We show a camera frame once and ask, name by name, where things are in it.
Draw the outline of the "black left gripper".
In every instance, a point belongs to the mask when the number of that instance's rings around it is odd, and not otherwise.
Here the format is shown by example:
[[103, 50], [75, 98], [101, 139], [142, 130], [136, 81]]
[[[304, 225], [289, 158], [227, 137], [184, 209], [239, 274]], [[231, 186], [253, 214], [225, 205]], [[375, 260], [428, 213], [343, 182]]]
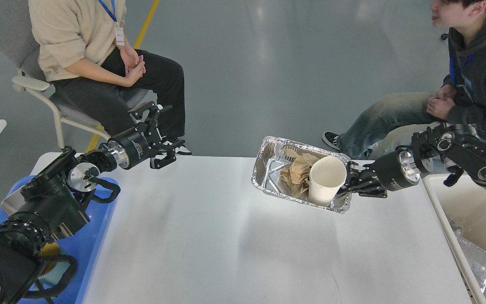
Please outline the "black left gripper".
[[158, 131], [160, 115], [172, 108], [172, 105], [162, 106], [150, 101], [128, 111], [135, 121], [134, 128], [108, 139], [108, 152], [118, 167], [128, 170], [150, 160], [150, 168], [161, 169], [176, 161], [177, 149], [185, 140], [167, 140], [161, 144]]

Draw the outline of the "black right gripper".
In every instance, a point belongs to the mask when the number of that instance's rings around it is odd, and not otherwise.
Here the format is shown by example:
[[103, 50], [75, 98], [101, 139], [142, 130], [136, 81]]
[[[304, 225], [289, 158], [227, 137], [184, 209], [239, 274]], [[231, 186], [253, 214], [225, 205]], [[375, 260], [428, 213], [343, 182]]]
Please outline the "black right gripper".
[[[376, 177], [381, 185], [376, 185]], [[365, 198], [388, 198], [388, 191], [398, 191], [418, 185], [420, 169], [416, 167], [413, 154], [396, 150], [383, 155], [373, 163], [359, 164], [349, 161], [347, 177], [339, 195], [354, 193]]]

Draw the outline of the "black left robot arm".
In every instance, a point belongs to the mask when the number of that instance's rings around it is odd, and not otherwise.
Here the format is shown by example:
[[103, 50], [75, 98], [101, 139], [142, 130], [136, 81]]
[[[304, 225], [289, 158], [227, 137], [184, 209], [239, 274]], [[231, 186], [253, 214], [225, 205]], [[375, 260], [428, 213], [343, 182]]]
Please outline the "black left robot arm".
[[159, 117], [171, 109], [154, 102], [131, 109], [129, 114], [139, 120], [135, 126], [79, 156], [65, 147], [19, 189], [23, 203], [0, 224], [0, 304], [23, 298], [50, 301], [64, 292], [78, 271], [77, 260], [64, 254], [41, 256], [42, 249], [89, 223], [89, 202], [109, 204], [116, 199], [119, 186], [100, 174], [129, 170], [146, 160], [153, 169], [176, 161], [184, 140], [166, 144], [158, 130]]

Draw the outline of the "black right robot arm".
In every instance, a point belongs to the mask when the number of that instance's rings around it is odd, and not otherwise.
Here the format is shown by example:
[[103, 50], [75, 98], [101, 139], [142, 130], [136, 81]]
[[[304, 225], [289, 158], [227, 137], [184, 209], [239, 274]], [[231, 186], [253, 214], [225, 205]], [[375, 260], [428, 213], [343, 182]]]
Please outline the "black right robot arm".
[[444, 185], [452, 187], [467, 174], [486, 190], [486, 141], [471, 125], [442, 123], [414, 133], [411, 144], [378, 157], [370, 164], [347, 164], [347, 178], [338, 194], [356, 193], [367, 198], [386, 198], [388, 192], [415, 186], [421, 175], [433, 170], [432, 158], [439, 157], [449, 176]]

